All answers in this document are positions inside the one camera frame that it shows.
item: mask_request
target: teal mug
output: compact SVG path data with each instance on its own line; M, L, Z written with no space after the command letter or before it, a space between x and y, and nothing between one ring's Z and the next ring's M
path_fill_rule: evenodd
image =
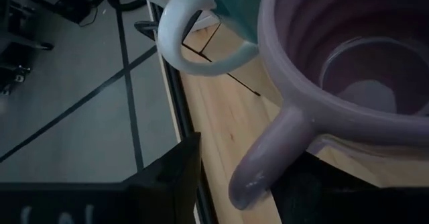
M261 0L170 0L158 28L158 50L178 70L189 74L216 76L230 72L258 54L257 16ZM211 10L220 21L244 39L241 47L224 60L202 64L182 55L182 36L198 10Z

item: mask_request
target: purple mug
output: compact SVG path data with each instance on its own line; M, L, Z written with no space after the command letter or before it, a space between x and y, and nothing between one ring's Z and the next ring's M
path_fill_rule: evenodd
M233 173L245 209L320 134L429 146L429 0L262 0L260 54L284 105Z

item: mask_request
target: black cable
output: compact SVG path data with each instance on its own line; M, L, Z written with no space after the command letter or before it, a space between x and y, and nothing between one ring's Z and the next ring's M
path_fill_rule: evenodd
M98 7L94 7L94 8L95 8L94 19L93 19L91 22L86 23L86 24L84 24L84 25L80 25L80 24L79 24L79 26L80 26L80 27L85 27L85 26L88 26L88 25L91 25L91 24L93 24L93 23L94 23L95 19L97 18L97 13L99 12L99 8L98 8Z

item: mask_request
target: black chair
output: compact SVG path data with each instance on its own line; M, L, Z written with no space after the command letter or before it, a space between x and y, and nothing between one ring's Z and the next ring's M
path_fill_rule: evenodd
M52 44L27 39L9 31L11 0L0 0L0 54L10 45L17 43L40 50L52 50Z

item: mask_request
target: chair leg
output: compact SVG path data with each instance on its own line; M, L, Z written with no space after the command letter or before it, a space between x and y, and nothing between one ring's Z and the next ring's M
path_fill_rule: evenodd
M46 42L37 42L34 40L29 40L23 36L17 36L15 34L9 33L9 32L3 32L2 33L3 37L6 37L7 39L9 39L11 42L17 43L17 44L21 44L23 46L29 46L35 49L40 49L40 50L52 50L54 48L53 44L50 43L46 43Z

